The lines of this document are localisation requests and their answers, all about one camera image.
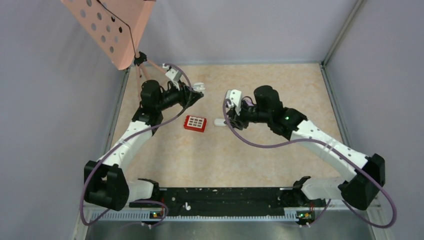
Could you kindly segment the aluminium front rail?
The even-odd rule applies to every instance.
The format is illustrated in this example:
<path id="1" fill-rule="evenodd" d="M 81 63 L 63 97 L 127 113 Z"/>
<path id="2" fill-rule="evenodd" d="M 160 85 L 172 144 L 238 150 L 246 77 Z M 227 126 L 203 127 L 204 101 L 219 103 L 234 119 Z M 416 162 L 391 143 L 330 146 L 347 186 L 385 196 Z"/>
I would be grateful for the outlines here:
<path id="1" fill-rule="evenodd" d="M 359 210 L 340 199 L 310 200 L 301 182 L 292 187 L 168 187 L 153 185 L 149 199 L 130 199 L 123 206 L 88 209 L 87 222 L 124 221 L 148 228 L 168 222 L 285 222 L 309 228 L 328 211 Z"/>

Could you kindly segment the red grid box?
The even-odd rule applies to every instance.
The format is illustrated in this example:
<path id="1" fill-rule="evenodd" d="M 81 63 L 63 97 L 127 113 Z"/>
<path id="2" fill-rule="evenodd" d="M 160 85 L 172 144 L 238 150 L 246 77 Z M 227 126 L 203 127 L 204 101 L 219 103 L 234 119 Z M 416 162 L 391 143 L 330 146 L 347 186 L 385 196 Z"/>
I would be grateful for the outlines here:
<path id="1" fill-rule="evenodd" d="M 204 133 L 207 125 L 207 119 L 204 117 L 187 115 L 184 121 L 184 129 Z"/>

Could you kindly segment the white oval earbud case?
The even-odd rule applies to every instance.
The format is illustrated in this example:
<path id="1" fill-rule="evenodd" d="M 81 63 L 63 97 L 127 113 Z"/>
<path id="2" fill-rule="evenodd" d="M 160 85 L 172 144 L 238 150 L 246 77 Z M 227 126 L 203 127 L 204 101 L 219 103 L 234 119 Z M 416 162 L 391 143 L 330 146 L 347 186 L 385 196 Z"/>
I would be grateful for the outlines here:
<path id="1" fill-rule="evenodd" d="M 227 123 L 226 123 L 225 119 L 221 119 L 221 118 L 216 118 L 216 119 L 213 121 L 213 124 L 214 124 L 216 127 L 226 127 L 226 126 L 227 126 Z"/>

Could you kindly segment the white earbud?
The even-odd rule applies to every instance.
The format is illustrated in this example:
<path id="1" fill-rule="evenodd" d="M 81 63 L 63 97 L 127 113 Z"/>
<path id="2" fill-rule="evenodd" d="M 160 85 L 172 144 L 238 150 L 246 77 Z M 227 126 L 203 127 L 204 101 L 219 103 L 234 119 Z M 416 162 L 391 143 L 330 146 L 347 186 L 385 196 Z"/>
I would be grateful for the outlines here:
<path id="1" fill-rule="evenodd" d="M 185 209 L 186 209 L 187 211 L 190 211 L 190 210 L 191 210 L 191 206 L 189 205 L 189 203 L 188 203 L 188 202 L 185 202 Z"/>

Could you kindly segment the purple glitter microphone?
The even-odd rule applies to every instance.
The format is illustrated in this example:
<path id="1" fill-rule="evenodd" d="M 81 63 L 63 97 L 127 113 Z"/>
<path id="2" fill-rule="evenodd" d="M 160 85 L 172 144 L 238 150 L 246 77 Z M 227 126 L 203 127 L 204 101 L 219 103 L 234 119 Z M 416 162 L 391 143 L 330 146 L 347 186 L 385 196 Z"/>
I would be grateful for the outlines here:
<path id="1" fill-rule="evenodd" d="M 252 103 L 251 101 L 249 101 L 248 99 L 244 99 L 242 102 L 243 102 L 243 104 L 244 104 L 244 105 L 246 105 L 247 107 L 254 107 L 254 106 L 255 106 L 255 104 L 254 104 L 254 103 Z"/>

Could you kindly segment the pink perforated music stand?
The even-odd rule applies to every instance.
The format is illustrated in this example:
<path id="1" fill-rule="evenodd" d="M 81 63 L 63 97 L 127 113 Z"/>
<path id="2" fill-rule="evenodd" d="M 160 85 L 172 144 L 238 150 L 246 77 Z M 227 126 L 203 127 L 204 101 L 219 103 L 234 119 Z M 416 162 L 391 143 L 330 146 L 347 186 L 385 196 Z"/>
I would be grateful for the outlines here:
<path id="1" fill-rule="evenodd" d="M 143 33 L 153 11 L 154 0 L 63 0 L 70 11 L 118 70 L 136 67 L 137 90 L 147 55 L 139 50 Z"/>

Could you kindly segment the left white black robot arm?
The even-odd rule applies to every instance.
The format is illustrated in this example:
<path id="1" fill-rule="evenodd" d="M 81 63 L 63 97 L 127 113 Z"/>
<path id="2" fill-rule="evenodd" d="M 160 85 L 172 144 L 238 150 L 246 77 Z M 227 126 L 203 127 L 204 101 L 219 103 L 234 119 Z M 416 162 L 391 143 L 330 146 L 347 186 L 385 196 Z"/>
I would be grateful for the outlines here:
<path id="1" fill-rule="evenodd" d="M 125 171 L 142 145 L 154 136 L 158 128 L 170 123 L 164 121 L 163 111 L 175 105 L 184 112 L 204 96 L 205 84 L 189 86 L 179 81 L 169 81 L 168 88 L 156 80 L 141 85 L 139 107 L 127 129 L 115 145 L 97 161 L 84 166 L 84 202 L 120 211 L 128 203 L 142 200 L 154 207 L 160 202 L 156 183 L 148 179 L 127 181 Z"/>

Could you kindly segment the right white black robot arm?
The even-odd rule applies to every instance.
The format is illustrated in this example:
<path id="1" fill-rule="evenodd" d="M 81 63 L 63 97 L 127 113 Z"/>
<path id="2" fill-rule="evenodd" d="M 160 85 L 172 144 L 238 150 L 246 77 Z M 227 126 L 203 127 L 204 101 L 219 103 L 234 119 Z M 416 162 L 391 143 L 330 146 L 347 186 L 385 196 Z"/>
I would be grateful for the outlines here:
<path id="1" fill-rule="evenodd" d="M 339 177 L 307 177 L 293 192 L 299 206 L 312 200 L 343 200 L 351 207 L 366 210 L 386 180 L 385 159 L 377 153 L 366 155 L 356 151 L 317 127 L 306 115 L 286 107 L 279 93 L 270 85 L 257 87 L 254 103 L 244 100 L 242 92 L 228 90 L 224 98 L 225 119 L 231 127 L 246 129 L 250 123 L 266 124 L 287 142 L 298 143 L 334 168 Z"/>

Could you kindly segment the white square earbud case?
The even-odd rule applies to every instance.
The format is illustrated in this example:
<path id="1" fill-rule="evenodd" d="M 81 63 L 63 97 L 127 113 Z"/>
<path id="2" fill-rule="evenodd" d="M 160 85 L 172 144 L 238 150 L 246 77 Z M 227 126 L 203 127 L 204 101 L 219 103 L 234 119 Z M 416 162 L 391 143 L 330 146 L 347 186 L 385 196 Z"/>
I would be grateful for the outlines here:
<path id="1" fill-rule="evenodd" d="M 192 89 L 199 93 L 204 93 L 206 91 L 206 86 L 203 82 L 196 82 L 192 85 Z"/>

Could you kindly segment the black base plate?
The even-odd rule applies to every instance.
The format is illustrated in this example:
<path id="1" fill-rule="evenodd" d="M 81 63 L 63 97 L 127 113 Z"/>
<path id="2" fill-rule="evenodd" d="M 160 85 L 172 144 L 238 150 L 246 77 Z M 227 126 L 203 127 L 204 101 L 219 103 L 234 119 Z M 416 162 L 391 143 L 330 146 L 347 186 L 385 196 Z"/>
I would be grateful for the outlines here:
<path id="1" fill-rule="evenodd" d="M 286 208 L 324 207 L 322 199 L 309 200 L 292 187 L 168 187 L 153 191 L 151 198 L 129 200 L 131 208 L 164 204 L 168 217 L 262 217 L 283 216 Z M 191 206 L 187 211 L 185 202 Z"/>

